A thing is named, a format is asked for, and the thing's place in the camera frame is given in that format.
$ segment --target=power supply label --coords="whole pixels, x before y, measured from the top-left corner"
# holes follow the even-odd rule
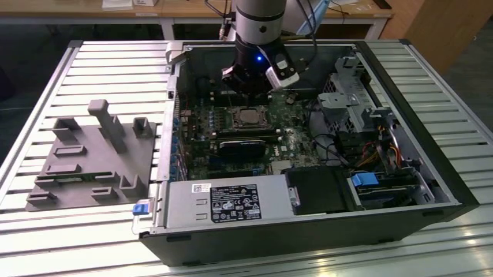
[[[261,219],[257,185],[210,188],[210,210],[214,223]]]

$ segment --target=blue tab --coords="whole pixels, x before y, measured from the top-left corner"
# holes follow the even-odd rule
[[[352,177],[354,186],[378,185],[377,175],[374,173],[357,173]]]
[[[134,215],[149,215],[149,204],[135,204],[133,209]]]

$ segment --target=metal grating surface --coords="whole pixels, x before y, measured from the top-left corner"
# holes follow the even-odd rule
[[[55,140],[50,129],[56,117],[75,116],[79,124],[97,124],[84,105],[90,99],[105,96],[114,103],[110,112],[119,115],[122,122],[137,116],[162,121],[166,42],[86,42],[68,57],[71,66],[63,70],[52,89],[50,108],[35,125],[24,155],[16,160],[15,176],[4,184],[7,195],[0,194],[0,276],[491,275],[493,147],[487,138],[489,133],[401,43],[372,42],[370,47],[472,188],[483,204],[479,209],[400,242],[191,268],[162,265],[141,244],[131,231],[133,205],[24,212],[27,192]],[[159,138],[155,146],[161,147]],[[154,158],[157,165],[159,152]]]

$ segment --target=motherboard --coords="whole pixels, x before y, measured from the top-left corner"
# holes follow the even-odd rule
[[[221,97],[182,113],[189,180],[281,174],[320,165],[305,127],[306,101],[293,91],[274,92],[256,106]]]

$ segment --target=black cable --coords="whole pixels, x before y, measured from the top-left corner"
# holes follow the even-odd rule
[[[206,3],[206,6],[218,14],[218,16],[225,17],[225,13],[222,13],[210,3],[209,0],[203,1]]]
[[[229,10],[229,0],[225,1],[225,13],[223,13],[223,24],[226,24],[226,12]]]
[[[322,143],[320,143],[320,142],[317,141],[317,139],[316,139],[316,138],[317,138],[317,137],[320,137],[320,136],[328,136],[328,137],[332,137],[332,136],[334,136],[334,135],[332,135],[332,134],[325,134],[325,133],[324,133],[324,134],[318,134],[317,136],[313,136],[313,135],[312,135],[312,131],[310,131],[310,118],[312,118],[312,113],[313,113],[313,110],[314,110],[316,104],[317,104],[317,100],[314,99],[314,100],[313,100],[313,102],[312,102],[312,104],[310,104],[310,107],[309,107],[309,116],[306,117],[306,128],[308,128],[308,131],[309,131],[309,137],[310,137],[312,141],[313,141],[313,142],[316,142],[317,146],[318,146],[318,147],[321,147],[321,148],[325,150],[325,153],[326,153],[326,154],[328,154],[328,153],[332,153],[332,154],[337,157],[338,161],[341,161],[341,165],[342,165],[342,166],[345,166],[345,167],[353,167],[353,166],[349,164],[348,160],[341,156],[341,154],[340,154],[340,153],[337,153],[336,151],[333,151],[333,150],[330,150],[330,149],[329,149],[330,145],[329,145],[329,146],[324,146],[324,145],[322,145]]]
[[[312,18],[314,19],[314,29],[313,29],[313,34],[312,34],[312,39],[314,41],[314,55],[312,56],[310,60],[309,60],[309,64],[312,63],[312,61],[316,59],[317,57],[317,52],[318,52],[318,47],[317,47],[317,40],[316,40],[316,32],[317,32],[317,18],[316,18],[316,11],[314,11],[314,7],[312,5],[310,0],[306,0],[310,6],[310,11],[312,11]]]
[[[306,38],[309,38],[312,36],[312,40],[314,42],[314,55],[312,56],[312,58],[309,59],[309,61],[306,63],[306,66],[309,66],[312,64],[312,61],[316,59],[317,52],[318,52],[317,39],[316,39],[316,27],[317,26],[313,26],[313,23],[310,21],[309,15],[306,14],[306,11],[305,11],[304,5],[301,4],[301,1],[300,0],[296,0],[296,1],[298,3],[298,7],[301,9],[301,12],[304,13],[305,20],[306,20],[306,23],[309,24],[309,28],[310,28],[310,33],[306,35]]]
[[[329,8],[329,10],[334,10],[334,11],[337,11],[338,13],[341,13],[342,14],[342,25],[345,25],[345,21],[346,21],[346,17],[345,16],[349,16],[349,13],[348,12],[345,12],[344,10],[342,10],[342,6],[340,5],[340,3],[336,3],[333,0],[330,0],[332,1],[332,3],[334,3],[334,4],[337,4],[338,6],[340,6],[340,9],[341,10],[336,10],[336,9],[333,9],[333,8]]]
[[[328,162],[332,162],[333,160],[338,160],[338,159],[329,159],[329,147],[332,147],[334,145],[334,143],[332,143],[332,144],[329,144],[328,146],[326,146],[326,149],[325,149],[325,160],[322,160],[322,161],[325,161],[325,164],[328,163]]]

